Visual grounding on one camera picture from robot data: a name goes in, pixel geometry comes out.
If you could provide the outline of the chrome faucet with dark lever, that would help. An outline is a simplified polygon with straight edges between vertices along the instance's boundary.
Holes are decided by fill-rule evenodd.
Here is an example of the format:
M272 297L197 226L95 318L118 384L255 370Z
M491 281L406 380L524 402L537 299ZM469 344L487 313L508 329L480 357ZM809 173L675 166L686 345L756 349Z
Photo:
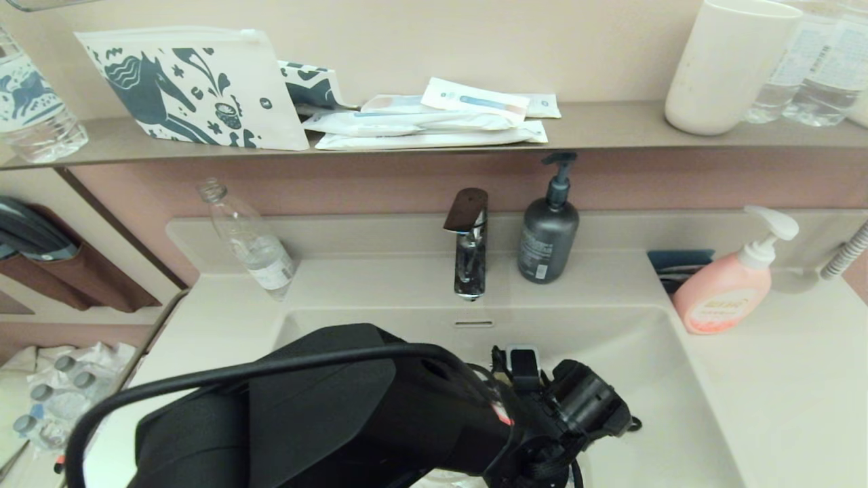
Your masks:
M456 235L454 293L475 302L486 293L489 194L464 188L456 194L443 229Z

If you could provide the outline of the white sink basin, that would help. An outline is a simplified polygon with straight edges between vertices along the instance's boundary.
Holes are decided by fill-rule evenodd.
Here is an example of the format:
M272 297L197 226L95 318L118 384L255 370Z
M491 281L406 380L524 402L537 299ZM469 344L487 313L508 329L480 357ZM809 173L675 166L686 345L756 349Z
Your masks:
M371 323L443 346L485 367L493 346L536 347L545 373L574 359L602 377L643 422L580 454L584 488L746 488L706 395L663 312L651 308L359 308L289 312L274 341L330 325Z

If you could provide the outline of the dark grey pump bottle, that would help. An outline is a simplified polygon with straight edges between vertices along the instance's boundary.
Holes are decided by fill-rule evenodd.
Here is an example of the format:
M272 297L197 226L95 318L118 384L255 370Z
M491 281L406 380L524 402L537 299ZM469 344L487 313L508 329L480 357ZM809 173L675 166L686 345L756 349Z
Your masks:
M568 174L577 157L576 152L555 152L542 160L557 169L546 196L533 201L524 212L517 267L528 281L548 284L557 280L570 258L580 216L568 200Z

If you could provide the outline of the dark blue box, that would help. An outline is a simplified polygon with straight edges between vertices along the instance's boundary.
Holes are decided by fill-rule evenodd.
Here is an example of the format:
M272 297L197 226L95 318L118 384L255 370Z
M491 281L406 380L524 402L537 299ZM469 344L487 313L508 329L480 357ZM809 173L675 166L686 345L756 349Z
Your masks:
M713 256L714 250L709 248L647 252L649 262L668 296L672 296L692 275L710 264Z

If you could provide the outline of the pink soap pump bottle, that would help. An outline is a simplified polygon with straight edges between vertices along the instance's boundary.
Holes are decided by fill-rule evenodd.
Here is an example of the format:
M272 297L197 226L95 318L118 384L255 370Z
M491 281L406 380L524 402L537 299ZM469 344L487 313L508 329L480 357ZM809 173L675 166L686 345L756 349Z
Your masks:
M728 331L750 315L771 290L777 241L792 241L800 233L799 223L786 213L760 206L744 210L763 220L766 234L704 266L673 294L675 311L695 336Z

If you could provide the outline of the long white sealed packet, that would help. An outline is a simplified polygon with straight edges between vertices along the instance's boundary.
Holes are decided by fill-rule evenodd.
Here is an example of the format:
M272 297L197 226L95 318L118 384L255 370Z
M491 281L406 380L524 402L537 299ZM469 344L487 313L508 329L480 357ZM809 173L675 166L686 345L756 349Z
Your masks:
M406 136L353 137L324 135L317 150L403 150L450 147L487 147L511 143L548 143L542 121L524 121L515 129L500 131L467 131L419 133Z
M518 124L502 115L465 111L430 113L335 112L313 115L303 129L328 135L385 137L416 135L426 131L474 132L515 129Z

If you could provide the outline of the small white square packet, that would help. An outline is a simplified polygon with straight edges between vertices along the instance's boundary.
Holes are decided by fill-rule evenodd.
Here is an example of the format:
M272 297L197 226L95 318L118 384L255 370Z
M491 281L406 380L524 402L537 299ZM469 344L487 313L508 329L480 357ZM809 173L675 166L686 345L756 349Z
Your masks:
M529 105L525 117L530 119L561 119L555 94L518 94L527 98Z

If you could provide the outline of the white packet with blue toothbrush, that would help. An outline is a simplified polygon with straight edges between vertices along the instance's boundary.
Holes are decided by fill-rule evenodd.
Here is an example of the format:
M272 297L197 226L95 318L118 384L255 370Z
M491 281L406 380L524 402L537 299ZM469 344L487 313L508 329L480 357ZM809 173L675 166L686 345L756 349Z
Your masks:
M425 107L499 115L510 123L523 123L530 107L528 97L469 87L432 77L422 93Z

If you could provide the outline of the empty clear plastic bottle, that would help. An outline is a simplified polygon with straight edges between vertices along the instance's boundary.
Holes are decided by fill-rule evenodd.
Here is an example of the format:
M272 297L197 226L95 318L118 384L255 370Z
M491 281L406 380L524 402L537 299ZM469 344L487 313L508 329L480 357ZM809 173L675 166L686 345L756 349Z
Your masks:
M277 302L284 302L296 274L294 258L262 216L215 178L197 185L220 240L248 274Z

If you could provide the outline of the white packet with orange print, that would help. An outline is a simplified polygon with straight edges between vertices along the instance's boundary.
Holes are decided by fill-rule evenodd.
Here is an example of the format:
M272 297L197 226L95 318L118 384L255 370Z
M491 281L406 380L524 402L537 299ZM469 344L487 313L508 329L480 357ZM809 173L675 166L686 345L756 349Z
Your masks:
M393 94L379 94L366 102L359 111L361 113L379 114L416 114L435 113L436 108L422 104L422 96L404 96Z

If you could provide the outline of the small white blue printed pouch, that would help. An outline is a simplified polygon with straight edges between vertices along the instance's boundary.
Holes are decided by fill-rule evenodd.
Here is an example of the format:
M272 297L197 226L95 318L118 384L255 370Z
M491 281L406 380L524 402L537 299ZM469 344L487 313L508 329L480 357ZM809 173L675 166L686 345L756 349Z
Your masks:
M339 87L338 72L309 64L278 61L280 74L295 105L328 109L358 109L345 101Z

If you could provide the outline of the tall white cup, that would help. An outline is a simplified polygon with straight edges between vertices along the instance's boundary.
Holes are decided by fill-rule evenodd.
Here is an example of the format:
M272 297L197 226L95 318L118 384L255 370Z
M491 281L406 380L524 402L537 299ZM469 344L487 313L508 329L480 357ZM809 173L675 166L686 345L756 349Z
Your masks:
M667 122L698 136L732 131L803 16L771 0L703 0L667 93Z

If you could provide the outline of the clear water bottle white label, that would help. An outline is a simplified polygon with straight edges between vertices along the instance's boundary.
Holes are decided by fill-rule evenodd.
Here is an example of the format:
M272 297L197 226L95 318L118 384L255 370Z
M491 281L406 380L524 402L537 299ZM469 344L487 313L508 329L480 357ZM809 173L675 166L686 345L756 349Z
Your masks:
M777 121L815 65L838 19L837 0L771 0L799 9L803 16L781 61L742 117L745 123Z
M868 0L842 0L840 17L783 116L811 127L842 123L868 89Z

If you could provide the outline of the white pouch with horse print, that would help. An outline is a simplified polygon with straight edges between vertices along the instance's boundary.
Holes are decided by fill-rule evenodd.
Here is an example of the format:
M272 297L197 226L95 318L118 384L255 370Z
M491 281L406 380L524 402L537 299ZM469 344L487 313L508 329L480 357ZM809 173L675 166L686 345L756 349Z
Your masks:
M310 147L262 30L170 26L75 37L153 138L281 151Z

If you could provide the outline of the brown hanging holder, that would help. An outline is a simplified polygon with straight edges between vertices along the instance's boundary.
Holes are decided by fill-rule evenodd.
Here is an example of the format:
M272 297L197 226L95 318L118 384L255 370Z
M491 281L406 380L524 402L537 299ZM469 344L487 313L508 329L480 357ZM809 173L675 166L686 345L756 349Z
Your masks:
M81 249L75 257L61 262L36 262L0 244L0 276L80 311L112 308L133 313L161 305L156 297L84 240L55 212L48 207L23 204L77 238Z

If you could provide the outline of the plastic wrapped water bottle pack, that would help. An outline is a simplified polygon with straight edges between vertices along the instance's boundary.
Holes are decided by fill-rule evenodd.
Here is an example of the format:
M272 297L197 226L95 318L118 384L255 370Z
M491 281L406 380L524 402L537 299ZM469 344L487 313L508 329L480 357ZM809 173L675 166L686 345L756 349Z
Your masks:
M137 349L29 346L0 363L0 446L61 454L84 413L111 395Z

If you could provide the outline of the dark grey hair dryer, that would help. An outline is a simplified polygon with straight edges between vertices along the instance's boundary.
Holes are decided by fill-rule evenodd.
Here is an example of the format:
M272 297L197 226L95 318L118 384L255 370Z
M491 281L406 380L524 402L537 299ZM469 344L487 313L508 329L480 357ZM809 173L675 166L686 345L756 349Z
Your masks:
M81 249L77 238L10 197L0 197L0 244L36 262L61 262Z

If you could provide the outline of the water bottle with horse label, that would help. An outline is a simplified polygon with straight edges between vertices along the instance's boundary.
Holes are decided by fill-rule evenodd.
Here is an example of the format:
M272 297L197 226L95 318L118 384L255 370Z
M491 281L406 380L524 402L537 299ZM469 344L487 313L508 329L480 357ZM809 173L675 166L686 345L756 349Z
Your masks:
M0 142L28 163L53 163L89 142L83 124L0 24Z

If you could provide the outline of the brown wall shelf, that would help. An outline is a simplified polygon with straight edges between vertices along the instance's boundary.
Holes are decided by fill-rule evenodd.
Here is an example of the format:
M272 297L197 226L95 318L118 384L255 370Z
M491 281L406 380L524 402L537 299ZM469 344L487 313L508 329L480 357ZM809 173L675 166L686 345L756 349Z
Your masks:
M513 143L481 147L422 148L422 155L486 153L554 153L600 150L729 149L868 150L868 129L851 121L817 129L782 119L765 125L741 123L719 136L697 136L676 129L664 117L661 101L571 102L561 106L560 119L542 124L546 143ZM319 135L310 134L304 151L220 147L164 141L147 136L130 118L86 121L90 141L70 157L48 163L49 169L126 163L230 161L261 158L332 157L316 149Z

